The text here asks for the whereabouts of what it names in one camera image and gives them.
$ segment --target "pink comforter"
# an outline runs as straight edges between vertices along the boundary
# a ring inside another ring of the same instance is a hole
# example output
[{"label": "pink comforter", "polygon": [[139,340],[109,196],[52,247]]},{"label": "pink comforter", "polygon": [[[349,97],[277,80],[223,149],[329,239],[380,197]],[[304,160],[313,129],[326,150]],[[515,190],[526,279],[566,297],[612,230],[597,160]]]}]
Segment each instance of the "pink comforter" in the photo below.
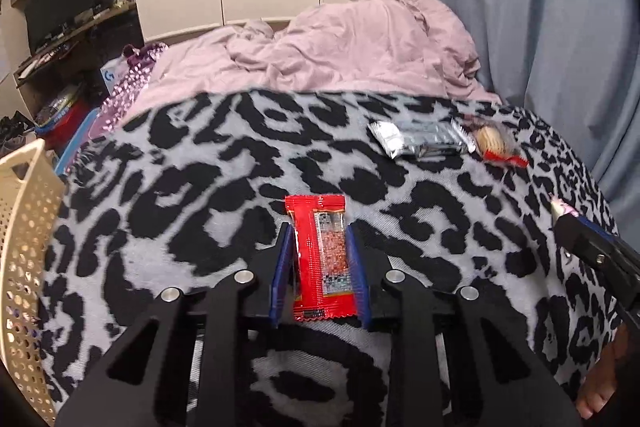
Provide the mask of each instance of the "pink comforter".
[{"label": "pink comforter", "polygon": [[202,91],[372,90],[499,102],[476,81],[471,35],[438,0],[324,4],[276,34],[224,26],[162,54],[126,120]]}]

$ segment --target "leopard print fabric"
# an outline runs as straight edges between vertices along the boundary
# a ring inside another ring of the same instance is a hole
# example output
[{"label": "leopard print fabric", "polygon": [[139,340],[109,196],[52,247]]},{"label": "leopard print fabric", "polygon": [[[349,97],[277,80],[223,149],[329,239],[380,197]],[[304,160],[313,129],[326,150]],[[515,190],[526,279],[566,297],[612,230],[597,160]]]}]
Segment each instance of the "leopard print fabric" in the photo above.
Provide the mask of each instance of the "leopard print fabric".
[{"label": "leopard print fabric", "polygon": [[[373,120],[461,113],[510,128],[529,168],[472,155],[392,161],[367,131]],[[349,220],[394,267],[441,291],[473,285],[513,311],[570,395],[616,326],[593,271],[556,246],[549,194],[615,232],[609,207],[564,140],[521,108],[404,94],[201,94],[86,145],[68,185],[41,310],[58,407],[162,289],[211,287],[271,245],[287,194],[345,194]],[[382,425],[390,338],[356,326],[254,335],[257,422]]]}]

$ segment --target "beige plastic basket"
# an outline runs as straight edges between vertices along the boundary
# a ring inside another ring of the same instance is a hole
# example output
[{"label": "beige plastic basket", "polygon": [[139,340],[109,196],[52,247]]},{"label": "beige plastic basket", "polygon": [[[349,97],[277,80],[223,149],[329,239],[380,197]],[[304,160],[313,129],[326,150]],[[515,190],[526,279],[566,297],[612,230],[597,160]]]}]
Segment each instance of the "beige plastic basket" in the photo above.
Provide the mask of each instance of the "beige plastic basket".
[{"label": "beige plastic basket", "polygon": [[[26,175],[20,179],[17,172]],[[44,252],[64,184],[44,153],[44,141],[0,160],[0,357],[25,399],[53,425],[55,409],[40,363],[36,325]]]}]

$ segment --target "silver foil packet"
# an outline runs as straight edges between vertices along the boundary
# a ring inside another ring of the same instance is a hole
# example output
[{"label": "silver foil packet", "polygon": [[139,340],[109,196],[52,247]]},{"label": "silver foil packet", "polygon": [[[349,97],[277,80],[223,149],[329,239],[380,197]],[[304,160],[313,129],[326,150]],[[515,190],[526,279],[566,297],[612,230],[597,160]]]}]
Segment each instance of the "silver foil packet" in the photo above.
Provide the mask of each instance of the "silver foil packet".
[{"label": "silver foil packet", "polygon": [[456,122],[388,122],[369,124],[389,158],[472,153],[476,142]]}]

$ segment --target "blue gripper pad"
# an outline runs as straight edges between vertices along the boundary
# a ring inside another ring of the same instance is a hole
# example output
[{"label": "blue gripper pad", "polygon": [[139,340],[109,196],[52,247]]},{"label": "blue gripper pad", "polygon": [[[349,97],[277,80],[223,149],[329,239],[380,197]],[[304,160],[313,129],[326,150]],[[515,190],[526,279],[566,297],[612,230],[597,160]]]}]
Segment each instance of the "blue gripper pad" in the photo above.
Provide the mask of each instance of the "blue gripper pad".
[{"label": "blue gripper pad", "polygon": [[369,285],[364,273],[364,268],[360,262],[360,254],[351,225],[347,226],[345,232],[345,245],[347,249],[347,263],[349,264],[349,274],[351,276],[351,286],[358,310],[358,318],[365,328],[371,322],[371,310],[369,308]]},{"label": "blue gripper pad", "polygon": [[293,227],[286,224],[284,241],[282,249],[278,256],[273,281],[271,282],[271,308],[269,310],[269,318],[271,325],[276,328],[282,317],[282,309],[284,308],[284,299],[287,294],[287,282],[289,281],[289,268],[293,259],[296,242],[293,238]]}]

